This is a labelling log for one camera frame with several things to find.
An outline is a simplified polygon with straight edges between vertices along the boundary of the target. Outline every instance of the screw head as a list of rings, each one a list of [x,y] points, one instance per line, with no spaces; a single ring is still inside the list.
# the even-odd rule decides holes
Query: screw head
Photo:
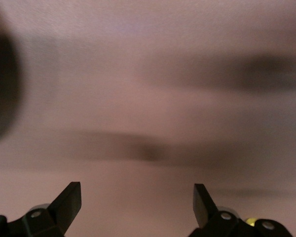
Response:
[[[31,214],[32,218],[38,217],[41,214],[41,211],[35,211]]]
[[[230,220],[231,219],[231,216],[227,213],[227,212],[223,212],[221,214],[221,217],[224,219],[224,220]]]
[[[274,225],[271,223],[271,222],[268,222],[268,221],[264,221],[262,223],[263,227],[268,229],[268,230],[273,230],[275,227]]]

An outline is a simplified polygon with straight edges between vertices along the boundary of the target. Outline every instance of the blurred background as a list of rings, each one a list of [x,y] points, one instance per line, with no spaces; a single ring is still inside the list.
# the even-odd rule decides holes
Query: blurred background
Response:
[[[296,0],[0,0],[0,81],[9,221],[80,181],[66,236],[185,237],[204,183],[296,236]]]

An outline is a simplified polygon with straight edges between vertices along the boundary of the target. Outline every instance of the bolt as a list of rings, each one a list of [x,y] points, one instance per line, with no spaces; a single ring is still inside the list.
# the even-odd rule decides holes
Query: bolt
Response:
[[[275,227],[272,223],[268,222],[268,221],[264,221],[262,223],[263,227],[268,229],[268,230],[273,230]]]
[[[221,217],[224,219],[224,220],[230,220],[231,219],[231,216],[227,213],[227,212],[223,212],[221,214]]]
[[[38,217],[41,214],[41,211],[36,211],[31,214],[32,218]]]

